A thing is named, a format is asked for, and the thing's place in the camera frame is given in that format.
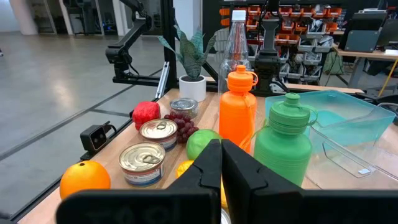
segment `can label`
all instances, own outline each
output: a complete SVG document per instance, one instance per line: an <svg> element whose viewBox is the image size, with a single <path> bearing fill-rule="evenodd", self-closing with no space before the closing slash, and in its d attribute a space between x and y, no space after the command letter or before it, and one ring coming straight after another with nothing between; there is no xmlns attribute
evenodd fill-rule
<svg viewBox="0 0 398 224"><path fill-rule="evenodd" d="M169 151L174 148L177 144L177 136L174 135L172 138L167 139L165 141L159 142L161 146L163 146L164 150Z"/></svg>
<svg viewBox="0 0 398 224"><path fill-rule="evenodd" d="M164 174L163 164L149 173L146 174L124 174L124 178L129 184L138 186L138 187L146 187L158 182Z"/></svg>

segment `white pot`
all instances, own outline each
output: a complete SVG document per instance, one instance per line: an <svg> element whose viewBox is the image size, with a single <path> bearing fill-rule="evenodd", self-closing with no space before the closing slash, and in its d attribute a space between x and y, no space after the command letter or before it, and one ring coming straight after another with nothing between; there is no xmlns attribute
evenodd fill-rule
<svg viewBox="0 0 398 224"><path fill-rule="evenodd" d="M200 75L203 79L197 82L187 82L182 80L183 77L188 75L183 75L180 77L180 97L181 98L191 98L197 102L201 102L206 98L206 78Z"/></svg>

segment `bottle cap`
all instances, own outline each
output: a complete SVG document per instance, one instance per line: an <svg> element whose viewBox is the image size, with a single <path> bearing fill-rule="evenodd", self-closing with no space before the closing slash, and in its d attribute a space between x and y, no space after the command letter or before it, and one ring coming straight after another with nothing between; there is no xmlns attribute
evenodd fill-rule
<svg viewBox="0 0 398 224"><path fill-rule="evenodd" d="M238 65L236 72L228 74L228 89L232 91L250 91L257 84L258 77L254 72L246 71L245 65Z"/></svg>
<svg viewBox="0 0 398 224"><path fill-rule="evenodd" d="M232 21L246 21L246 10L233 10Z"/></svg>
<svg viewBox="0 0 398 224"><path fill-rule="evenodd" d="M269 125L284 134L303 133L308 125L312 125L316 121L315 119L308 122L311 111L316 116L318 113L308 105L301 105L299 99L300 95L287 93L284 101L275 102L269 113Z"/></svg>

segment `orange water bottle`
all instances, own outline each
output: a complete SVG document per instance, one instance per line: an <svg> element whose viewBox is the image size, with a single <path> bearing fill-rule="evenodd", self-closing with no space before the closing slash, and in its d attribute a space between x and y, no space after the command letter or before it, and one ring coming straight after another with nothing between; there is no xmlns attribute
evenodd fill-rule
<svg viewBox="0 0 398 224"><path fill-rule="evenodd" d="M238 65L236 72L228 74L229 91L222 94L220 99L219 133L247 153L250 153L257 110L256 97L249 91L257 81L254 72L246 71L244 65Z"/></svg>

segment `tin can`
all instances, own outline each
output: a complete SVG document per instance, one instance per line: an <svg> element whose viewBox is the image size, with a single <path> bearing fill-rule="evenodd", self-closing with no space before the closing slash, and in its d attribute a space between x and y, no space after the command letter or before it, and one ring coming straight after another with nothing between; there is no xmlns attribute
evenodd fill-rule
<svg viewBox="0 0 398 224"><path fill-rule="evenodd" d="M165 154L164 148L154 142L142 142L128 147L119 156L125 180L137 187L147 187L158 182L163 177Z"/></svg>
<svg viewBox="0 0 398 224"><path fill-rule="evenodd" d="M186 114L190 118L194 118L198 115L198 102L191 98L179 98L170 102L172 111L178 114Z"/></svg>
<svg viewBox="0 0 398 224"><path fill-rule="evenodd" d="M139 133L146 141L160 144L166 152L177 144L177 124L169 119L148 121L141 126Z"/></svg>
<svg viewBox="0 0 398 224"><path fill-rule="evenodd" d="M221 224L232 224L228 213L224 209L221 209Z"/></svg>

